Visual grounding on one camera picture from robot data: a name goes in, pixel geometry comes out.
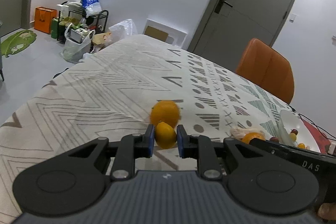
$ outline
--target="green rug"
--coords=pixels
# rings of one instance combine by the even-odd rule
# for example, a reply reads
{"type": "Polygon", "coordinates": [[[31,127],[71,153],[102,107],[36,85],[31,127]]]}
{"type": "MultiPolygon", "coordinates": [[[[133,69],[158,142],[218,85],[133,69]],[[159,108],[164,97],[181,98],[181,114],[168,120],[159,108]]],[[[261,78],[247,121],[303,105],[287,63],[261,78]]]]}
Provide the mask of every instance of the green rug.
{"type": "Polygon", "coordinates": [[[31,43],[36,40],[36,33],[31,30],[23,30],[16,32],[15,34],[8,37],[6,40],[1,42],[0,48],[1,53],[5,57],[8,57],[10,54],[16,54],[23,51],[31,43]]]}

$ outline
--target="finger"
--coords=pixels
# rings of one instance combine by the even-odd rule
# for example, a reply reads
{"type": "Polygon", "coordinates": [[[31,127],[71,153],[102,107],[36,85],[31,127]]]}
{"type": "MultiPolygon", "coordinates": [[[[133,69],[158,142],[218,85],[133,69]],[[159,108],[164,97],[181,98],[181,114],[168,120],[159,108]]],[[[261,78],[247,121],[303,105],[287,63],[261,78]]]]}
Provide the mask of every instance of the finger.
{"type": "Polygon", "coordinates": [[[336,220],[336,203],[323,203],[319,208],[318,216],[327,220],[336,220]]]}

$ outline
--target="plastic bag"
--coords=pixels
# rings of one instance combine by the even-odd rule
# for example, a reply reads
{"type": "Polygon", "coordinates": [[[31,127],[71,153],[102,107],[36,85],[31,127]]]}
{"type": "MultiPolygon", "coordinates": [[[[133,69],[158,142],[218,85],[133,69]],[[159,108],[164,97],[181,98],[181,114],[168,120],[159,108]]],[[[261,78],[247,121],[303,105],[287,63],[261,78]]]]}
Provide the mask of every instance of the plastic bag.
{"type": "Polygon", "coordinates": [[[119,22],[111,27],[109,27],[110,32],[112,32],[111,41],[105,43],[105,45],[111,45],[121,39],[130,37],[131,35],[138,34],[137,28],[133,22],[133,19],[126,19],[119,22]]]}
{"type": "Polygon", "coordinates": [[[95,30],[89,32],[81,44],[78,44],[69,38],[69,30],[72,23],[67,27],[64,35],[66,42],[61,56],[68,62],[78,63],[82,59],[83,54],[90,51],[91,40],[95,34],[95,30]]]}
{"type": "Polygon", "coordinates": [[[83,7],[86,11],[86,17],[97,15],[101,12],[101,6],[98,0],[83,0],[83,7]]]}

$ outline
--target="door handle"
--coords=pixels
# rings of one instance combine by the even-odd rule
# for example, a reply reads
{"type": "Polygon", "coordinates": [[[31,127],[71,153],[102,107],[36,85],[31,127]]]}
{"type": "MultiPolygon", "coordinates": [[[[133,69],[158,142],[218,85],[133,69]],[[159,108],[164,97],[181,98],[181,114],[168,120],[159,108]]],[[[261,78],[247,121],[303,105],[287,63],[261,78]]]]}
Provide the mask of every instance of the door handle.
{"type": "Polygon", "coordinates": [[[219,2],[218,2],[218,4],[217,4],[217,6],[216,6],[214,12],[215,12],[216,14],[219,14],[219,12],[221,11],[222,6],[223,6],[224,4],[230,6],[231,8],[233,7],[233,6],[232,6],[230,3],[228,3],[227,1],[225,1],[225,0],[219,0],[219,2]]]}

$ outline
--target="plate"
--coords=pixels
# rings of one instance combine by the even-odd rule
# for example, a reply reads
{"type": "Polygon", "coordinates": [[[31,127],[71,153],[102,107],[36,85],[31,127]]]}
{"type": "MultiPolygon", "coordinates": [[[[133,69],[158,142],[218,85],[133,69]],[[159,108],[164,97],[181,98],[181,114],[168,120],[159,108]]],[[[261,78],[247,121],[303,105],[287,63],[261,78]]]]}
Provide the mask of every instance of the plate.
{"type": "Polygon", "coordinates": [[[296,144],[289,137],[289,133],[292,131],[292,129],[296,129],[298,131],[296,144],[304,143],[306,146],[310,146],[310,150],[320,152],[319,146],[317,145],[314,137],[306,128],[302,120],[290,111],[281,110],[278,128],[278,138],[280,142],[286,145],[296,146],[296,144]]]}

